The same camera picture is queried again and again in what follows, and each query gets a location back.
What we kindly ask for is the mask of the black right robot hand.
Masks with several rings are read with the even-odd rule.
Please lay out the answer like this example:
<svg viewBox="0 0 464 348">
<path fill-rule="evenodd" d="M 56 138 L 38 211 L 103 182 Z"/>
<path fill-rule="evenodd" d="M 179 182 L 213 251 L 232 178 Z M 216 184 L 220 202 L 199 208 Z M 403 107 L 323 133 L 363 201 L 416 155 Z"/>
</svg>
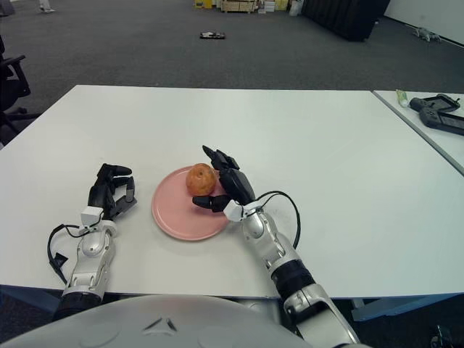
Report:
<svg viewBox="0 0 464 348">
<path fill-rule="evenodd" d="M 232 201 L 243 206 L 254 202 L 256 197 L 251 184 L 235 159 L 219 149 L 213 150 L 205 145 L 202 149 L 211 159 L 212 167 L 218 171 L 219 182 L 225 193 L 219 196 L 193 196 L 192 203 L 212 212 L 224 212 Z"/>
</svg>

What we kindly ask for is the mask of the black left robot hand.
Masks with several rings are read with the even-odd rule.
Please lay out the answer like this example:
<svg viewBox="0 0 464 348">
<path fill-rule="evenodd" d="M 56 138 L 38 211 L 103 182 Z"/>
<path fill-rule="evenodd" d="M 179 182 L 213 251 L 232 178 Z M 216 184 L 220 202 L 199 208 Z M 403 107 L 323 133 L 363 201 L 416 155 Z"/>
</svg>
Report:
<svg viewBox="0 0 464 348">
<path fill-rule="evenodd" d="M 115 201 L 115 191 L 122 186 L 125 187 L 125 195 Z M 97 173 L 94 185 L 90 188 L 88 206 L 102 208 L 103 220 L 114 220 L 136 203 L 132 170 L 128 167 L 104 163 Z"/>
</svg>

